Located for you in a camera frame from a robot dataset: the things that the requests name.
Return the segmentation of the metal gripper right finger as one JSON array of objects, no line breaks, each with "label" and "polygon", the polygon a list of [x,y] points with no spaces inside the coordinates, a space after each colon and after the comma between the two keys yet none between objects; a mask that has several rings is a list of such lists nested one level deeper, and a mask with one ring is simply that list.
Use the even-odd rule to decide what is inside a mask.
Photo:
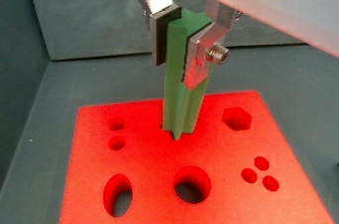
[{"label": "metal gripper right finger", "polygon": [[190,89],[209,77],[211,64],[222,64],[229,57],[230,50],[222,45],[222,40],[238,15],[233,7],[217,0],[209,0],[206,13],[213,23],[189,41],[183,82]]}]

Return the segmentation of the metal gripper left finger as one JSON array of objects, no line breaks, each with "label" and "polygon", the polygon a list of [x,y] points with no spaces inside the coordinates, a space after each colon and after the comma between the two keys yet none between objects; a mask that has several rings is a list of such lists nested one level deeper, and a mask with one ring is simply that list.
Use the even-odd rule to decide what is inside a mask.
[{"label": "metal gripper left finger", "polygon": [[166,62],[169,23],[182,18],[182,7],[174,0],[139,0],[151,34],[153,60],[157,65]]}]

